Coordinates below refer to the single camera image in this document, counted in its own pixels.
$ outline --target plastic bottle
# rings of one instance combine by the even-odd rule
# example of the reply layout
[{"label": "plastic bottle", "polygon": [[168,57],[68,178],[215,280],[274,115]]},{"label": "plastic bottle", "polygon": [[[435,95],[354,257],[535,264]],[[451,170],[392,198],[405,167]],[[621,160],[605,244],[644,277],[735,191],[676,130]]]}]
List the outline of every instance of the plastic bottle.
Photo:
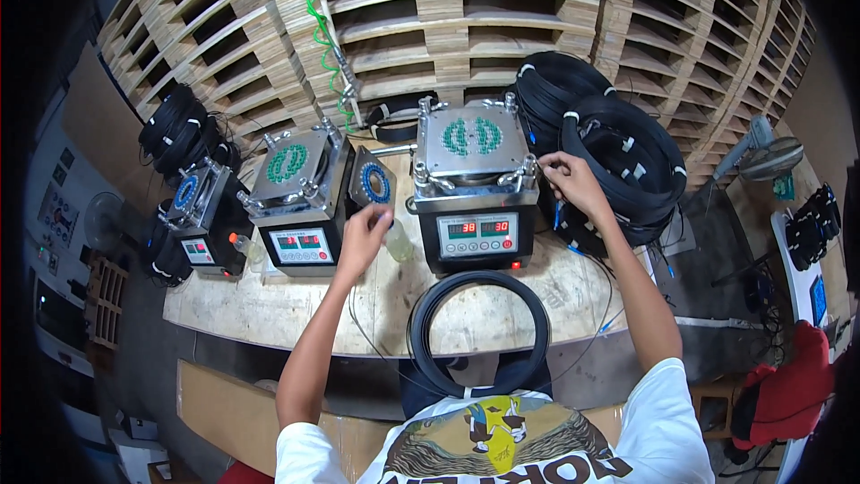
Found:
[{"label": "plastic bottle", "polygon": [[406,235],[406,230],[403,229],[403,223],[400,220],[394,219],[391,222],[391,227],[385,235],[385,248],[391,257],[398,262],[405,262],[412,258],[414,246]]},{"label": "plastic bottle", "polygon": [[247,235],[233,232],[230,234],[230,242],[236,251],[245,255],[248,267],[255,267],[266,256],[266,248],[260,243],[253,242]]}]

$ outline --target black stand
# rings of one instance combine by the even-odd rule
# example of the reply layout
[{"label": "black stand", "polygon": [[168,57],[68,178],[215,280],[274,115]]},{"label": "black stand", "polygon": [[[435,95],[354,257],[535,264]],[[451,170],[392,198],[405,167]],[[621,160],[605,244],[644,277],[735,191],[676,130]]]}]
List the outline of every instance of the black stand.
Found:
[{"label": "black stand", "polygon": [[746,267],[741,267],[736,272],[731,272],[730,274],[725,275],[725,277],[720,277],[720,278],[716,279],[715,281],[711,282],[710,286],[711,286],[711,288],[716,288],[717,286],[726,285],[726,284],[728,284],[728,282],[731,281],[731,279],[733,279],[735,277],[739,277],[740,275],[743,275],[746,272],[752,271],[753,269],[757,268],[759,265],[767,262],[769,259],[773,258],[774,256],[777,256],[778,254],[779,254],[779,249],[765,253],[764,256],[761,256],[758,259],[754,260],[753,263],[747,265]]}]

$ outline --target poster on wall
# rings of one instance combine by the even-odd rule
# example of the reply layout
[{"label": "poster on wall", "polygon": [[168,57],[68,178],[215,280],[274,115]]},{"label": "poster on wall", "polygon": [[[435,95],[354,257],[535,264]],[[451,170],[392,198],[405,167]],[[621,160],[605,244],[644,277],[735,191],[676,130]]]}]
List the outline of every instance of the poster on wall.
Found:
[{"label": "poster on wall", "polygon": [[78,210],[63,197],[63,191],[50,182],[39,209],[39,220],[44,224],[55,242],[69,248],[71,235],[75,231]]}]

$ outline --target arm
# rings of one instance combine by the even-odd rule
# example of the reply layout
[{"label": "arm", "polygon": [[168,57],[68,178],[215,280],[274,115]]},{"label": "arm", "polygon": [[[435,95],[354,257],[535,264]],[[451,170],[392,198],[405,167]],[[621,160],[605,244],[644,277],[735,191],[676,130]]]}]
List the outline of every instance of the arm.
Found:
[{"label": "arm", "polygon": [[[319,421],[340,312],[356,280],[376,258],[393,217],[389,206],[371,204],[344,226],[335,276],[280,374],[275,395],[280,429],[295,422]],[[376,224],[370,229],[373,221]]]},{"label": "arm", "polygon": [[564,152],[548,154],[539,161],[555,197],[574,204],[603,235],[621,289],[630,338],[642,369],[647,372],[670,357],[680,359],[681,334],[672,310],[630,250],[606,195],[586,161]]}]

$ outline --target red cloth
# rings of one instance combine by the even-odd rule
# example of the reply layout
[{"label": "red cloth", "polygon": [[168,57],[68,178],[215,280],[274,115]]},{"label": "red cloth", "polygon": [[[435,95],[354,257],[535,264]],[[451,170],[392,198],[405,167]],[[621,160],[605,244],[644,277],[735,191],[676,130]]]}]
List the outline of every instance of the red cloth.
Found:
[{"label": "red cloth", "polygon": [[833,366],[823,330],[808,321],[795,324],[795,358],[778,369],[759,364],[747,375],[744,387],[761,382],[750,440],[732,437],[739,449],[767,445],[774,439],[799,439],[812,433],[821,405],[833,392]]},{"label": "red cloth", "polygon": [[274,478],[237,461],[219,478],[218,484],[274,484]]}]

